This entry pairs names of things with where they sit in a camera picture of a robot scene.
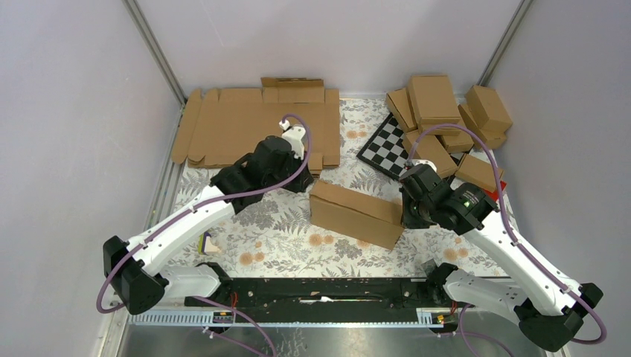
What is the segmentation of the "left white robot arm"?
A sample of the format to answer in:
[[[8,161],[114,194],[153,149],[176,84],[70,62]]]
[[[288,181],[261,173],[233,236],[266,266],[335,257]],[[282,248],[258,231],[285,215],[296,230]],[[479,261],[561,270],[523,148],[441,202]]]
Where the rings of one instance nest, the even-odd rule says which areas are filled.
[[[147,231],[103,244],[106,285],[129,314],[152,309],[164,299],[204,297],[220,306],[231,295],[229,283],[210,263],[171,266],[170,259],[218,223],[259,202],[270,190],[303,193],[313,182],[307,167],[310,132],[280,123],[282,134],[260,141],[253,152],[222,168],[184,207]]]

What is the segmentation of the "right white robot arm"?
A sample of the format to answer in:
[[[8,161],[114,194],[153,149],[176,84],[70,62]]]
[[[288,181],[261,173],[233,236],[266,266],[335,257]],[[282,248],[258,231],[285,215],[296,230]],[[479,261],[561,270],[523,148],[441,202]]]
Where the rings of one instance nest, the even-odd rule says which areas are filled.
[[[485,309],[549,352],[576,336],[603,297],[595,284],[580,284],[550,264],[503,220],[498,204],[480,187],[464,183],[452,189],[426,160],[405,170],[399,182],[405,228],[438,225],[452,231],[484,251],[515,283],[506,286],[442,263],[427,274],[431,303],[445,306],[454,300]]]

